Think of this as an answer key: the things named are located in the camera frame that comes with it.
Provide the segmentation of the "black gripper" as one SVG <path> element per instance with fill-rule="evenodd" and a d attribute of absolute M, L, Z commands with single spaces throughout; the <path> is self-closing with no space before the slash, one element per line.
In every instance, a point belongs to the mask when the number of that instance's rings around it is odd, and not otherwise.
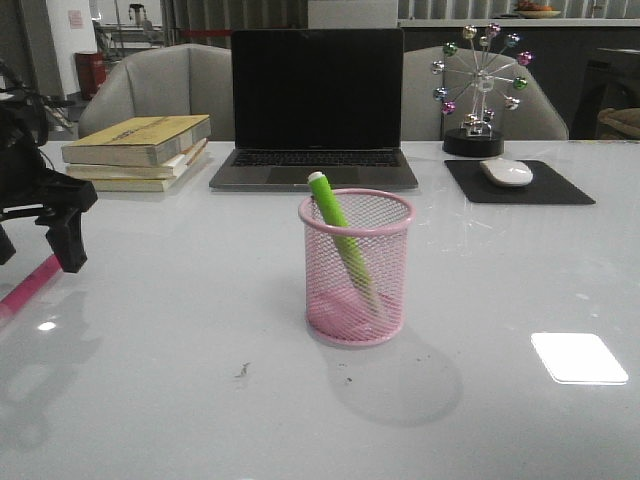
<path fill-rule="evenodd" d="M 22 93 L 1 102 L 1 219 L 36 218 L 61 269 L 78 273 L 87 260 L 81 215 L 97 201 L 94 185 L 63 174 L 40 148 L 48 140 L 46 101 Z M 0 264 L 16 249 L 0 226 Z"/>

